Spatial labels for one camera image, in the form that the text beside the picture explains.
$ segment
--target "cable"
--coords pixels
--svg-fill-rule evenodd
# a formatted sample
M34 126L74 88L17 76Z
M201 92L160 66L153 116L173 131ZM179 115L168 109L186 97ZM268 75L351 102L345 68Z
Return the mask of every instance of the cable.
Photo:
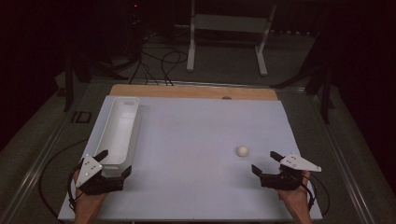
M136 69L134 70L134 73L132 74L131 79L129 80L129 84L130 84L130 85L131 85L131 83L132 83L132 80L134 80L134 77L136 76L137 71L139 70L140 64L142 64L142 55L141 55L141 54L139 55L139 63L137 64L137 67L136 67Z
M73 168L72 172L69 175L69 178L67 179L67 195L69 196L69 207L73 210L73 212L76 212L76 199L81 195L78 195L76 199L73 198L73 192L71 189L71 185L73 182L74 172L81 169L81 166L82 166L82 161L77 166L75 166Z
M166 60L164 60L164 59L162 59L162 58L158 58L158 57L156 57L156 56L154 56L154 55L152 55L152 54L146 53L145 51L142 50L142 54L145 54L145 55L147 55L147 56L149 56L149 57L151 57L151 58L153 58L153 59L157 59L157 60L159 60L159 61L163 61L164 63L184 63L184 62L187 61L187 53L182 52L182 51L177 50L177 49L173 49L173 48L169 48L169 47L162 47L162 48L145 48L145 49L172 49L173 51L177 51L177 52L183 54L184 56L186 56L186 58L183 59L183 60L179 60L179 61L177 61L177 62L170 62L170 61L166 61Z
M163 63L165 62L165 58L173 53L177 53L178 55L178 59L177 59L177 63L175 63L167 72L165 72L164 68L163 68ZM163 70L163 75L164 75L164 81L165 84L168 85L167 80L169 81L169 83L173 86L174 84L172 83L171 79L169 78L169 73L178 65L178 63L180 62L180 52L178 50L174 50L171 51L165 55L163 55L163 58L161 59L161 69Z
M303 175L303 178L307 179L307 180L309 181L309 183L311 183L311 186L312 186L312 188L313 188L313 190L314 190L314 195L315 195L315 198L314 198L314 199L316 199L316 198L317 198L317 195L318 195L317 186L316 186L308 177L306 177L305 175Z
M312 195L311 190L309 190L309 188L308 188L305 184L302 183L302 184L301 184L301 187L303 187L303 188L306 190L306 192L308 192L308 194L309 194L308 209L311 210L312 205L314 205L315 198L316 198L317 196L315 195L315 197L314 197L314 196Z
M45 196L44 196L44 193L43 193L43 190L42 190L43 176L44 176L44 173L46 172L48 166L50 165L50 163L51 163L55 158L57 158L59 155L61 155L61 154L62 154L63 152L65 152L66 150L68 150L68 149L70 149L70 148L72 148L72 147L75 147L75 146L77 146L77 145L79 145L79 144L81 144L81 143L84 143L84 142L86 142L86 141L88 141L88 139L84 139L84 140L78 141L78 142L76 142L75 144L72 144L72 145L70 145L70 146L68 146L68 147L65 147L65 148L61 149L59 152L57 152L55 155L53 155L53 156L47 161L46 165L45 165L44 168L43 168L43 171L41 172L40 177L38 178L38 192L39 192L39 194L40 194L41 201L43 201L44 205L47 206L47 208L49 209L49 211L51 212L51 214L52 214L60 223L63 223L63 224L64 224L64 222L62 222L61 220L58 219L58 215L57 215L56 212L52 209L52 207L50 206L49 202L46 200L46 198L45 198Z
M157 83L157 85L159 86L160 84L157 82L155 77L149 72L149 66L146 63L142 63L142 65L143 65L143 67L146 70L146 74L145 74L146 83L145 83L145 85L147 85L149 83L149 78L148 78L148 75L149 75L155 81L155 83Z
M327 207L326 207L326 209L325 209L325 211L323 212L323 214L322 214L322 216L324 217L324 216L326 216L327 215L327 213L329 212L329 209L330 209L330 204L331 204L331 201L330 201L330 194L329 194L329 191L327 191L327 189L326 189L326 187L324 187L324 185L323 185L323 183L316 177L316 176L314 176L314 175L312 175L318 182L319 182L319 184L323 187L323 190L324 190L324 192L326 193L326 196L327 196Z
M154 33L149 35L148 37L145 38L146 42L151 42L151 43L162 43L165 42L167 39L165 37L163 37L162 39L151 39L152 37L154 37L155 35L158 35L159 33Z

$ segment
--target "metal stand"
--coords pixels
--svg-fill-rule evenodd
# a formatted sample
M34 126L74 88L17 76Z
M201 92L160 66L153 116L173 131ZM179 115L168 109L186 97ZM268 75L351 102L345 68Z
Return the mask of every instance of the metal stand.
M195 60L195 29L217 30L217 31L236 31L262 34L262 42L256 46L255 52L257 62L260 68L260 75L267 76L267 68L265 66L262 51L265 46L271 24L275 15L276 5L272 5L268 18L247 18L232 17L219 15L195 14L195 0L191 0L191 26L190 26L190 48L187 60L187 71L194 70Z

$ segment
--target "white ball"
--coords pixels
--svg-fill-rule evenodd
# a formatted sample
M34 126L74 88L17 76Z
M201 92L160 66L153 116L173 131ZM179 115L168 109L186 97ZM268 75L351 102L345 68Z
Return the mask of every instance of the white ball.
M246 157L248 155L248 148L247 147L238 147L236 149L236 154L240 157Z

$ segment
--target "human hand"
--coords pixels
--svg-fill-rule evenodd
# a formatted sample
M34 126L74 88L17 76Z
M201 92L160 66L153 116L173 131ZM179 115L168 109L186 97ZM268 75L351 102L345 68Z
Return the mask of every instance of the human hand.
M309 171L303 171L303 184L307 185L308 178L311 176ZM309 215L308 199L306 189L299 187L296 190L277 190L280 200L286 205L294 221L298 224L311 224L312 219Z
M78 179L79 170L73 173L73 178L76 183ZM93 223L96 216L99 214L102 203L108 193L99 195L87 195L80 189L76 188L76 217L75 224Z

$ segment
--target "white board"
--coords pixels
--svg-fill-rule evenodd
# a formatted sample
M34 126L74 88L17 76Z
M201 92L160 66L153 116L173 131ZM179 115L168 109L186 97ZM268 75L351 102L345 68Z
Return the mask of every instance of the white board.
M97 147L108 115L107 96L85 152ZM132 173L110 193L98 218L111 220L291 219L274 189L251 173L277 174L270 151L300 154L279 101L139 97L142 120ZM246 157L235 153L249 148ZM318 205L313 219L321 218ZM73 219L67 198L59 219Z

